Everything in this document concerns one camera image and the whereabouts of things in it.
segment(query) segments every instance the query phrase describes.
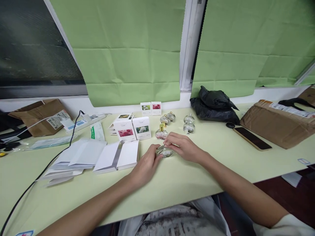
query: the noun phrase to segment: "yellow object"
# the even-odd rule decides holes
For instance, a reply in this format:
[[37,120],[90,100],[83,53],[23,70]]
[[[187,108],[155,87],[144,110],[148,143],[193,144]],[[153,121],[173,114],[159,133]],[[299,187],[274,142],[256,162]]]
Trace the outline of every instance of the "yellow object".
[[161,132],[164,131],[164,127],[165,127],[165,123],[163,122],[162,124],[160,124],[160,131],[161,131]]
[[[251,105],[237,104],[240,111],[236,111],[236,113],[240,116]],[[180,119],[189,113],[197,117],[191,108],[173,111]],[[141,113],[135,112],[135,116],[141,117]],[[109,115],[101,121],[102,126],[108,127],[116,117],[117,114]],[[149,116],[149,119],[152,127],[160,124],[159,116]],[[261,152],[232,129],[227,128],[223,122],[196,119],[195,126],[196,131],[190,134],[189,138],[218,161],[252,183],[307,168],[298,161],[301,157],[310,163],[315,163],[315,135],[288,150],[261,138],[273,147],[271,150]],[[105,140],[109,144],[118,141],[117,136],[111,136],[107,129],[104,131]],[[167,131],[185,134],[182,122],[175,122],[168,126]],[[155,138],[155,130],[152,129],[151,132],[151,139],[140,141],[139,157],[148,150],[151,144],[163,144],[163,140]],[[91,137],[89,127],[82,129],[80,133],[81,138]],[[65,135],[65,130],[61,130],[49,138]],[[25,141],[31,143],[34,140],[35,138],[31,137]],[[20,195],[42,172],[47,163],[66,147],[67,145],[62,145],[35,151],[12,152],[10,158],[0,158],[1,226]],[[130,171],[131,169],[125,169],[96,175],[92,170],[85,170],[83,174],[74,177],[71,181],[50,188],[42,187],[48,181],[36,182],[27,197],[21,200],[17,207],[18,211],[13,213],[5,235],[16,235],[30,229],[40,232],[80,204],[112,186]],[[122,201],[101,225],[219,192],[222,192],[221,187],[207,171],[200,165],[187,162],[174,153],[172,157],[162,159],[153,179],[145,187]]]

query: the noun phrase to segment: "black computer mouse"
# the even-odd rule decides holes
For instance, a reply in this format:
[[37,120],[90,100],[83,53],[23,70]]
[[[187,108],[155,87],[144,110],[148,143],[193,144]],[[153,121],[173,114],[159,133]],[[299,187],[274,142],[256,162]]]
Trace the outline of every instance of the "black computer mouse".
[[226,123],[226,127],[228,127],[228,128],[235,128],[235,124],[233,124],[231,122],[228,122],[228,123]]

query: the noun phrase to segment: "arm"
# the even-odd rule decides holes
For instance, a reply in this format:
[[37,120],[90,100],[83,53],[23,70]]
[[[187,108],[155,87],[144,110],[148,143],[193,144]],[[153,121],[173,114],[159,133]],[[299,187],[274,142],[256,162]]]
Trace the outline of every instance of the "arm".
[[255,223],[271,228],[289,214],[266,193],[201,150],[187,136],[171,132],[164,145],[183,159],[203,166]]
[[61,217],[38,236],[89,235],[124,198],[152,179],[162,158],[155,155],[159,146],[152,144],[129,175]]

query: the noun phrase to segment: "white flower image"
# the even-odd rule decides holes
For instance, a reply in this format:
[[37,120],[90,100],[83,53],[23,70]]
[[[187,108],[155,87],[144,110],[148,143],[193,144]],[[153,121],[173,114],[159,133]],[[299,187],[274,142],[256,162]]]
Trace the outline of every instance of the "white flower image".
[[141,127],[139,133],[145,132],[146,130],[147,130],[146,127]]

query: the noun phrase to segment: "glass perfume bottle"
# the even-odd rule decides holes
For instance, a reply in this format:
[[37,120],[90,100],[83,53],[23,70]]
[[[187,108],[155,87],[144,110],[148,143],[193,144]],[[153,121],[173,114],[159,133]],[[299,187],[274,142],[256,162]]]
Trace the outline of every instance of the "glass perfume bottle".
[[165,123],[165,125],[169,125],[170,123],[171,123],[171,120],[170,120],[170,118],[168,118],[168,116],[167,115],[164,115],[164,116],[162,116],[161,118],[160,118],[160,122],[161,123]]
[[173,150],[165,147],[164,145],[160,146],[157,149],[157,155],[163,155],[163,158],[170,157],[173,155]]
[[155,132],[155,137],[164,140],[168,136],[168,132],[164,129],[164,123],[160,124],[160,128]]
[[171,122],[175,122],[176,116],[173,114],[173,112],[168,113],[166,116],[170,118]]
[[194,123],[195,122],[195,118],[190,113],[189,115],[185,116],[184,122],[185,123]]
[[184,131],[186,131],[188,135],[193,133],[195,131],[195,125],[191,122],[185,123]]

